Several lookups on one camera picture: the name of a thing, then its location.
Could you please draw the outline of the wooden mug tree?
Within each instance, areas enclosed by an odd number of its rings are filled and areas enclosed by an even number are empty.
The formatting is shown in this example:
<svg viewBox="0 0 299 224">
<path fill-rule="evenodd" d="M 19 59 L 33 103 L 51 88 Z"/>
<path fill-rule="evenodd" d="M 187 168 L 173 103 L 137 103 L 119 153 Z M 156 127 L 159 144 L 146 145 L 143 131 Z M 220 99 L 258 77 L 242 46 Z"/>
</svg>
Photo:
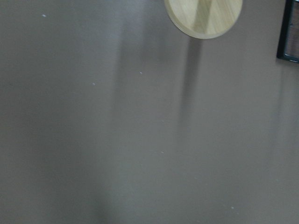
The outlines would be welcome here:
<svg viewBox="0 0 299 224">
<path fill-rule="evenodd" d="M 165 0 L 173 24 L 188 36 L 212 39 L 228 32 L 238 20 L 242 0 Z"/>
</svg>

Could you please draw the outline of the wine glass rack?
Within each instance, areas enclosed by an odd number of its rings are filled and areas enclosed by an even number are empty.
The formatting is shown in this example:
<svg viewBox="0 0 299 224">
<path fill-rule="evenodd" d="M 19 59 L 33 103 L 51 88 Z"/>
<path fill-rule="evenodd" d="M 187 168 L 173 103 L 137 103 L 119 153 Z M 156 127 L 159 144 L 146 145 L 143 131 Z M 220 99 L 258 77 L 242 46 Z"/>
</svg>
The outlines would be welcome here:
<svg viewBox="0 0 299 224">
<path fill-rule="evenodd" d="M 299 63 L 299 1 L 286 0 L 277 58 Z"/>
</svg>

